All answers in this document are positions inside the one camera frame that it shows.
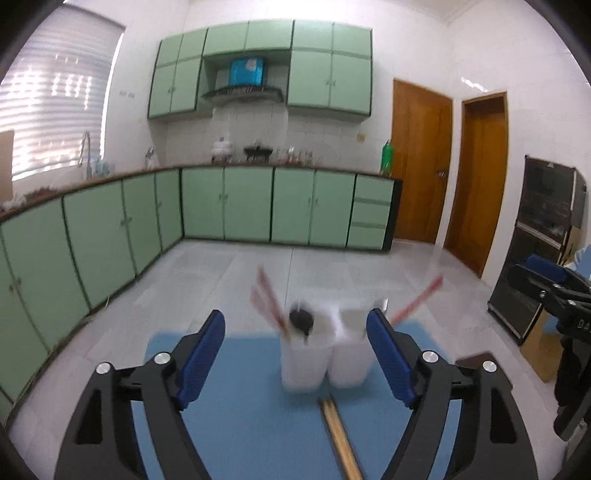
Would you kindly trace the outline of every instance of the drawer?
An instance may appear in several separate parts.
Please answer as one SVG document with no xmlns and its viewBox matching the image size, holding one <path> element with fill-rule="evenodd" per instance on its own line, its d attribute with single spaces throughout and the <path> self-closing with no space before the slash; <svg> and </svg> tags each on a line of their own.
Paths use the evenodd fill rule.
<svg viewBox="0 0 591 480">
<path fill-rule="evenodd" d="M 394 181 L 391 179 L 377 179 L 357 175 L 357 186 L 355 187 L 355 198 L 363 200 L 374 200 L 390 204 L 392 202 L 392 188 Z"/>
<path fill-rule="evenodd" d="M 367 248 L 381 250 L 386 236 L 385 228 L 372 228 L 351 225 L 349 229 L 349 248 Z"/>
<path fill-rule="evenodd" d="M 386 227 L 390 215 L 390 205 L 355 202 L 353 205 L 352 223 L 370 223 Z"/>
</svg>

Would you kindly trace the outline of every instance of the blue box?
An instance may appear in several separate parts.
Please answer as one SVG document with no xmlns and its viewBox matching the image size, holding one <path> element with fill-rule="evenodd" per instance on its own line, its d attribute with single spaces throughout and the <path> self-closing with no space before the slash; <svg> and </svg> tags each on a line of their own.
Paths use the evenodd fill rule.
<svg viewBox="0 0 591 480">
<path fill-rule="evenodd" d="M 232 62 L 230 67 L 230 87 L 236 85 L 262 85 L 263 58 L 251 57 Z"/>
</svg>

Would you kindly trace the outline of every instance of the faucet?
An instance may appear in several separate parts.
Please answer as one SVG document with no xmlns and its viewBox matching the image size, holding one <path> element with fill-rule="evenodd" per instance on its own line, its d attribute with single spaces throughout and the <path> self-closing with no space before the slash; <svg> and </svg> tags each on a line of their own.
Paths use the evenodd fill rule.
<svg viewBox="0 0 591 480">
<path fill-rule="evenodd" d="M 78 166 L 81 167 L 84 163 L 84 145 L 88 139 L 88 152 L 86 157 L 86 178 L 85 180 L 92 178 L 92 167 L 90 166 L 90 132 L 84 132 L 82 136 L 82 146 L 80 147 L 80 159 L 78 160 Z"/>
</svg>

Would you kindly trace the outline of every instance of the silver screw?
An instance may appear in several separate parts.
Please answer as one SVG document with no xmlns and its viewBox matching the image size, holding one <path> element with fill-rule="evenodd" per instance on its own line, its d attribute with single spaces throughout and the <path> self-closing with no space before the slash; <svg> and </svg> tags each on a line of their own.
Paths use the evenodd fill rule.
<svg viewBox="0 0 591 480">
<path fill-rule="evenodd" d="M 98 367 L 96 367 L 96 373 L 99 375 L 104 375 L 109 370 L 111 370 L 111 364 L 108 364 L 107 362 L 101 363 Z"/>
<path fill-rule="evenodd" d="M 437 355 L 435 352 L 432 352 L 431 350 L 428 350 L 423 352 L 423 360 L 425 360 L 428 364 L 434 364 L 437 362 L 437 360 L 439 360 L 439 355 Z"/>
<path fill-rule="evenodd" d="M 487 360 L 482 364 L 482 368 L 490 373 L 496 372 L 496 363 Z"/>
<path fill-rule="evenodd" d="M 160 352 L 158 355 L 154 357 L 154 362 L 159 365 L 164 365 L 170 362 L 170 353 L 167 352 Z"/>
</svg>

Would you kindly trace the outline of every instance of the blue gripper pad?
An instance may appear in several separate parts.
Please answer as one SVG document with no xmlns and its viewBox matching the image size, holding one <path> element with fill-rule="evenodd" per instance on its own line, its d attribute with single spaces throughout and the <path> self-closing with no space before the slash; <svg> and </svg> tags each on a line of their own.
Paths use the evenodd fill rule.
<svg viewBox="0 0 591 480">
<path fill-rule="evenodd" d="M 405 340 L 407 346 L 410 346 L 413 356 L 420 355 L 420 349 L 409 335 L 394 332 L 383 314 L 376 310 L 369 312 L 366 328 L 371 346 L 394 397 L 402 401 L 408 408 L 413 408 L 418 398 L 412 385 L 413 369 L 394 340 L 394 335 Z"/>
<path fill-rule="evenodd" d="M 198 399 L 217 352 L 222 346 L 226 335 L 226 320 L 223 314 L 214 310 L 197 335 L 197 345 L 177 373 L 176 399 L 182 409 Z"/>
<path fill-rule="evenodd" d="M 538 255 L 530 255 L 523 263 L 524 266 L 530 270 L 546 277 L 554 283 L 561 284 L 567 280 L 567 273 L 561 266 L 556 265 L 543 257 L 539 257 Z"/>
</svg>

